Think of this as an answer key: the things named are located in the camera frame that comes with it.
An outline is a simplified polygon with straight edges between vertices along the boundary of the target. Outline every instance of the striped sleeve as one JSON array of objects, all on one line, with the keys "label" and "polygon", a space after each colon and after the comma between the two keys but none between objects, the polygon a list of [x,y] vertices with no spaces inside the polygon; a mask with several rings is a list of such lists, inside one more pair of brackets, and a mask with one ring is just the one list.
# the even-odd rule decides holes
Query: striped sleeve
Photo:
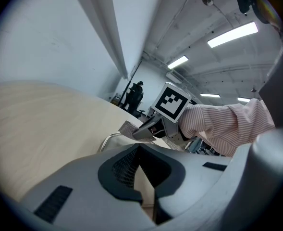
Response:
[{"label": "striped sleeve", "polygon": [[233,156],[238,146],[253,142],[258,134],[273,129],[274,123],[263,101],[226,106],[190,105],[179,119],[187,138],[201,137],[217,152]]}]

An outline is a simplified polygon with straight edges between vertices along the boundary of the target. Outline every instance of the black and white fiducial marker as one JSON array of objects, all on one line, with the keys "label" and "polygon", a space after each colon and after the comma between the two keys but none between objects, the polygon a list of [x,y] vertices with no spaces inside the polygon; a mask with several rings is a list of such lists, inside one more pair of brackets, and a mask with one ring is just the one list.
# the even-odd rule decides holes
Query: black and white fiducial marker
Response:
[{"label": "black and white fiducial marker", "polygon": [[176,123],[190,100],[191,96],[189,94],[174,84],[166,82],[152,108],[173,123]]}]

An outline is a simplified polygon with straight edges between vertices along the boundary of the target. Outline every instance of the white ceiling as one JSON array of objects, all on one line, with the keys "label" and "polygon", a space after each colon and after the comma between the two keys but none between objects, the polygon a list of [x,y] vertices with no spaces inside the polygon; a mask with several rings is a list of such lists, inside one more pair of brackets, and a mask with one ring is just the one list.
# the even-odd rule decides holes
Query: white ceiling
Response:
[{"label": "white ceiling", "polygon": [[[159,62],[166,65],[187,56],[189,60],[175,70],[190,82],[187,86],[202,103],[225,105],[239,103],[238,96],[259,98],[251,89],[258,90],[266,81],[281,46],[278,33],[261,23],[251,8],[247,16],[240,13],[236,0],[214,0],[223,14],[202,0],[189,0],[172,21],[184,2],[162,0],[144,58],[162,67]],[[208,46],[208,40],[251,21],[257,24],[258,33],[213,49]],[[200,92],[220,94],[221,98],[202,98]]]}]

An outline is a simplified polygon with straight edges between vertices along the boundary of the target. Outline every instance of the black slot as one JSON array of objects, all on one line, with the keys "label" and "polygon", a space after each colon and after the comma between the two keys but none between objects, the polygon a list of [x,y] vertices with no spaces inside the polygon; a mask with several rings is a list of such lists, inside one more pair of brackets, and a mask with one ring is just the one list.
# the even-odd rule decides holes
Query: black slot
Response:
[{"label": "black slot", "polygon": [[72,190],[72,188],[65,186],[57,187],[38,209],[34,211],[34,214],[46,222],[52,223],[70,196]]},{"label": "black slot", "polygon": [[219,171],[224,171],[227,166],[226,165],[222,165],[222,164],[214,164],[214,163],[210,163],[210,162],[207,162],[205,163],[204,165],[202,165],[203,167],[208,167],[208,168],[212,168],[212,169],[215,169],[215,170],[219,170]]}]

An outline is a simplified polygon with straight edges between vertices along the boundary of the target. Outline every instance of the white wall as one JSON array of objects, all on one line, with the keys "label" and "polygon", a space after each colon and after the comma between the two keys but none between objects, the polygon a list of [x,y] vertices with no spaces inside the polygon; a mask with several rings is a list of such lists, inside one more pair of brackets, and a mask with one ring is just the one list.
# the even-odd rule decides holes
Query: white wall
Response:
[{"label": "white wall", "polygon": [[78,0],[13,0],[0,19],[0,82],[24,79],[108,100],[120,75]]},{"label": "white wall", "polygon": [[127,72],[138,64],[161,0],[113,0]]},{"label": "white wall", "polygon": [[[138,110],[145,110],[147,114],[149,107],[154,103],[164,84],[171,82],[171,80],[166,77],[166,71],[153,67],[148,62],[143,61],[129,87],[132,87],[133,83],[137,84],[139,81],[143,82],[142,89],[144,96]],[[116,92],[122,94],[127,84],[128,80],[121,79]]]}]

